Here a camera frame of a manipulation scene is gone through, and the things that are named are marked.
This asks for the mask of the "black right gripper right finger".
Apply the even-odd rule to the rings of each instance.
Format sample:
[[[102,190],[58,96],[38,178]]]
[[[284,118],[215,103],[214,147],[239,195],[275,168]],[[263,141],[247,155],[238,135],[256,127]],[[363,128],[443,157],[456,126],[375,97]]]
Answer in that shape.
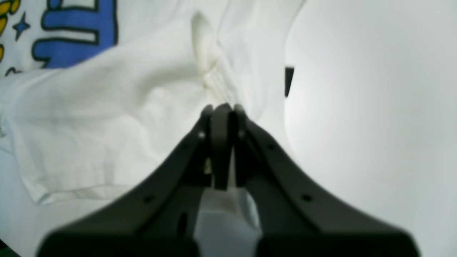
[[[256,205],[257,257],[417,257],[413,238],[340,200],[305,174],[235,105],[236,184]]]

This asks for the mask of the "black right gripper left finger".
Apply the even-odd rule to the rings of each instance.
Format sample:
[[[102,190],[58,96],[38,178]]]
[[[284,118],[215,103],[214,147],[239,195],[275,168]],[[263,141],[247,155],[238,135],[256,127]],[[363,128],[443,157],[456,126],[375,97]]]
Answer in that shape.
[[[198,257],[193,239],[207,188],[226,190],[232,151],[229,104],[208,105],[143,182],[101,210],[46,237],[40,257]]]

